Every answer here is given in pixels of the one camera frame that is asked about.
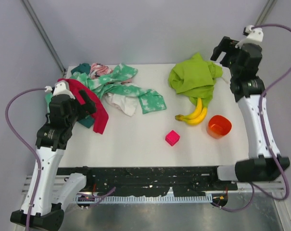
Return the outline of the red cloth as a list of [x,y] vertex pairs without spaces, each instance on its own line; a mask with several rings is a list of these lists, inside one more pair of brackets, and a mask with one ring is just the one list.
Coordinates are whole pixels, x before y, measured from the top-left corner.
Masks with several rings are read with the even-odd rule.
[[86,104],[88,105],[88,103],[84,100],[80,94],[80,91],[87,94],[88,98],[95,104],[96,110],[94,113],[86,110],[87,114],[81,119],[78,119],[78,122],[86,128],[93,126],[93,131],[95,133],[103,134],[109,119],[109,115],[97,95],[78,80],[60,78],[58,79],[58,82],[60,81],[64,81],[68,84],[69,90],[75,96],[81,106],[85,106]]

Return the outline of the lime green cloth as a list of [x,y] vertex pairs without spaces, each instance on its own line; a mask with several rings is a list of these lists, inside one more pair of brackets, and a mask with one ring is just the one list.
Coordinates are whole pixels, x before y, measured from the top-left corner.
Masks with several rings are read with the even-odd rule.
[[203,106],[208,107],[213,99],[216,80],[222,75],[222,67],[205,61],[200,53],[196,53],[172,68],[168,83],[176,94],[188,97],[193,105],[200,98]]

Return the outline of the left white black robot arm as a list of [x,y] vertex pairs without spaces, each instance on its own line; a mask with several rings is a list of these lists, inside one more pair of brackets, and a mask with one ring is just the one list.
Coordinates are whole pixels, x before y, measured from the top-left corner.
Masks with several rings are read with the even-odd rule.
[[34,155],[36,163],[25,201],[19,210],[11,213],[10,221],[25,228],[57,231],[64,212],[77,194],[94,184],[89,167],[76,167],[57,193],[53,186],[58,166],[75,123],[96,111],[95,102],[80,90],[80,103],[70,91],[55,94],[46,123],[38,130]]

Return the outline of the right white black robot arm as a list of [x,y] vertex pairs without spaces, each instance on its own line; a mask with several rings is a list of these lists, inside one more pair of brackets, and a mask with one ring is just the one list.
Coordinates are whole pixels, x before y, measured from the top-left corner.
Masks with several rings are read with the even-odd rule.
[[282,170],[290,166],[288,157],[282,157],[275,144],[266,110],[263,81],[257,76],[262,60],[262,48],[253,43],[243,44],[224,36],[214,48],[211,60],[218,59],[230,70],[230,90],[242,113],[248,137],[248,159],[230,166],[218,166],[221,181],[260,182],[274,181]]

